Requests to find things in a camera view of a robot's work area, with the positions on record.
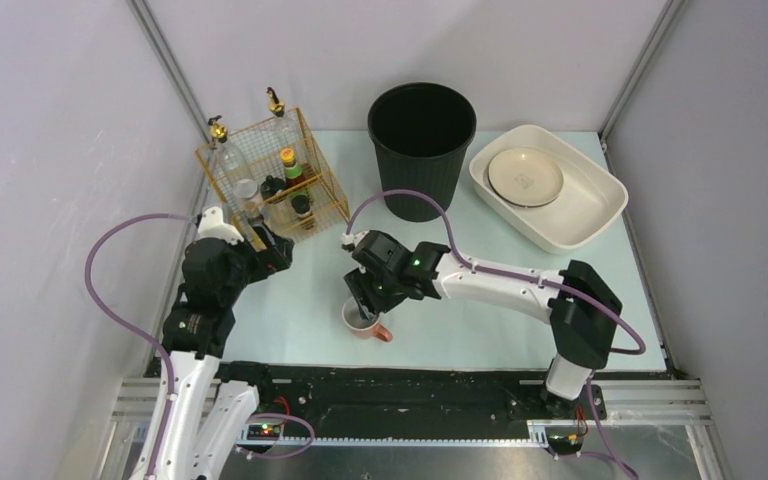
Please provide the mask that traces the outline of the yellow cap sauce bottle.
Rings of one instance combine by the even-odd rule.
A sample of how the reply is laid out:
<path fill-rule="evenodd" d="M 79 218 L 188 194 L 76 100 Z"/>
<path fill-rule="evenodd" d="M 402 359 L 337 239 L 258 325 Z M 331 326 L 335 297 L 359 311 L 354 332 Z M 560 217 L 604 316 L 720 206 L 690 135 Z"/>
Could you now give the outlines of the yellow cap sauce bottle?
<path fill-rule="evenodd" d="M 313 196 L 307 184 L 307 176 L 295 150 L 289 147 L 283 148 L 280 151 L 280 158 L 284 167 L 287 198 L 294 199 L 304 195 L 312 201 Z"/>

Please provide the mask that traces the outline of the black cap pepper jar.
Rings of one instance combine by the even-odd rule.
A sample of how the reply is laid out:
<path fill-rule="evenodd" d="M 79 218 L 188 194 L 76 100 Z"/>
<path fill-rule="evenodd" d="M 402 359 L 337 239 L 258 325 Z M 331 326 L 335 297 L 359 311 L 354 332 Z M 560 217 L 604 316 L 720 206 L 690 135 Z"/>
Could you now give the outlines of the black cap pepper jar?
<path fill-rule="evenodd" d="M 294 196 L 291 199 L 291 207 L 302 229 L 314 230 L 316 228 L 310 198 L 307 195 Z"/>

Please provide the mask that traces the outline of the cream round plate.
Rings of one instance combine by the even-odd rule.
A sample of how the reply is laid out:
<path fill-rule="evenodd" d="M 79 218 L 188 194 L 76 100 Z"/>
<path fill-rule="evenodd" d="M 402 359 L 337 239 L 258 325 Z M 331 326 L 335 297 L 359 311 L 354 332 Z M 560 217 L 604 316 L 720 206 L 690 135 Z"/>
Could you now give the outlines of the cream round plate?
<path fill-rule="evenodd" d="M 535 148 L 504 150 L 489 162 L 487 180 L 505 202 L 536 208 L 556 200 L 563 189 L 564 175 L 553 157 Z"/>

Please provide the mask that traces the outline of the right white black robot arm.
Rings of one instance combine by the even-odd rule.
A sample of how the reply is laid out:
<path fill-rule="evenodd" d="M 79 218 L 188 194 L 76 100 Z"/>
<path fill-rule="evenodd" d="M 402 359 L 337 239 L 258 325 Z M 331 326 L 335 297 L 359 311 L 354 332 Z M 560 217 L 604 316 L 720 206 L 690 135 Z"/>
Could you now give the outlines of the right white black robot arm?
<path fill-rule="evenodd" d="M 365 320 L 407 299 L 468 299 L 523 313 L 551 329 L 556 355 L 544 391 L 566 401 L 578 399 L 588 377 L 607 364 L 622 303 L 586 262 L 572 260 L 561 270 L 515 269 L 461 259 L 438 243 L 410 250 L 378 230 L 345 234 L 341 247 L 357 264 L 344 280 Z"/>

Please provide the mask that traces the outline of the black lid spice jar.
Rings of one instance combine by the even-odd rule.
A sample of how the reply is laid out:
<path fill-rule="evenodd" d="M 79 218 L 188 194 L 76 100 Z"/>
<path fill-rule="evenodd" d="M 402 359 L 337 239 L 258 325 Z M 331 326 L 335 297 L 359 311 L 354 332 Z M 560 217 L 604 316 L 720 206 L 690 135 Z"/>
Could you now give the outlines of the black lid spice jar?
<path fill-rule="evenodd" d="M 287 228 L 293 219 L 293 214 L 287 206 L 285 180 L 280 177 L 267 175 L 260 185 L 260 192 L 265 201 L 264 212 L 274 230 Z"/>

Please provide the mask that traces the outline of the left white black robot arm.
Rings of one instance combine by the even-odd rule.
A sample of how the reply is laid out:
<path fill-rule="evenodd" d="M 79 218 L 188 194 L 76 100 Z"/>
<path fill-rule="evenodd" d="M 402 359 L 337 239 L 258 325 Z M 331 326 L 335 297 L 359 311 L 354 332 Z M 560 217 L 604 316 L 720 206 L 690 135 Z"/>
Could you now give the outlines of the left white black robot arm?
<path fill-rule="evenodd" d="M 259 404 L 255 386 L 232 380 L 219 386 L 211 410 L 204 410 L 242 291 L 292 264 L 293 240 L 263 223 L 254 232 L 264 249 L 234 226 L 203 218 L 185 250 L 183 282 L 163 325 L 161 345 L 169 360 L 134 479 L 217 478 Z"/>

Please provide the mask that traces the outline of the glass oil bottle gold spout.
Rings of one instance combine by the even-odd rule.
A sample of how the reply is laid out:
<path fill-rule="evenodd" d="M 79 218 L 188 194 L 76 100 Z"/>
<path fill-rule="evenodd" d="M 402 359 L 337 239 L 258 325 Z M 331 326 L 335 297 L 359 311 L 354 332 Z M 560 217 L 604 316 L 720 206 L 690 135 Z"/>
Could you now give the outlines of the glass oil bottle gold spout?
<path fill-rule="evenodd" d="M 210 117 L 207 125 L 213 139 L 212 151 L 217 160 L 224 183 L 229 187 L 230 195 L 234 199 L 232 189 L 234 184 L 244 178 L 252 179 L 249 161 L 243 151 L 230 140 L 228 128 L 220 122 L 221 115 Z"/>

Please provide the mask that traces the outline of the pink ceramic mug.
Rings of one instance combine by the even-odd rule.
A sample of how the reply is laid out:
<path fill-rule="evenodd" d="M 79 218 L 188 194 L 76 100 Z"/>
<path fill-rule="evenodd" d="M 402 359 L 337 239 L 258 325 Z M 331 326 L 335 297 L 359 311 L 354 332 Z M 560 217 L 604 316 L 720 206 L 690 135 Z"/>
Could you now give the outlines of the pink ceramic mug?
<path fill-rule="evenodd" d="M 390 330 L 381 323 L 380 315 L 372 319 L 364 317 L 360 306 L 354 299 L 348 299 L 344 302 L 341 315 L 346 328 L 360 339 L 376 339 L 385 343 L 393 340 Z"/>

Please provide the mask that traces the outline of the silver lid spice jar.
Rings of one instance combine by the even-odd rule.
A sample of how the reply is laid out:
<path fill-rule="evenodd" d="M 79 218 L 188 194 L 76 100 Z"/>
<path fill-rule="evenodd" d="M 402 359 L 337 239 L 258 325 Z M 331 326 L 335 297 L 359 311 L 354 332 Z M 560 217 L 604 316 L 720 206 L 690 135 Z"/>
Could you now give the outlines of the silver lid spice jar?
<path fill-rule="evenodd" d="M 263 198 L 260 192 L 260 184 L 250 178 L 237 181 L 232 189 L 235 204 L 238 207 L 241 218 L 246 221 L 264 221 Z"/>

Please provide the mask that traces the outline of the brown cap small bottle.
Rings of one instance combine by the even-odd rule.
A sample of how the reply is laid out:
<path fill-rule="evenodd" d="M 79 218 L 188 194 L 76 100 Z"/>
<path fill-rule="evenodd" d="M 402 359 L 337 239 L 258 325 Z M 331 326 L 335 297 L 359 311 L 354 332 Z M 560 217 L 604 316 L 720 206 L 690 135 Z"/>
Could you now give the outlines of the brown cap small bottle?
<path fill-rule="evenodd" d="M 246 223 L 252 231 L 252 244 L 258 251 L 264 251 L 271 245 L 271 234 L 269 233 L 268 225 L 265 222 L 265 217 L 258 205 L 249 201 L 244 205 L 244 214 L 246 217 Z"/>

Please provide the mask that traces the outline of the patterned rim white plate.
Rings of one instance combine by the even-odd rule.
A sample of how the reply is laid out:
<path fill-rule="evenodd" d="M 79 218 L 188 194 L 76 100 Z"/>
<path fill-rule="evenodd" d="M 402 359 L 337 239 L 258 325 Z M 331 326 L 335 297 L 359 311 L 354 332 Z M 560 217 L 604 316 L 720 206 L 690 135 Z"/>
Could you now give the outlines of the patterned rim white plate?
<path fill-rule="evenodd" d="M 518 208 L 546 206 L 560 196 L 564 186 L 563 174 L 554 167 L 488 168 L 487 180 L 497 196 Z"/>

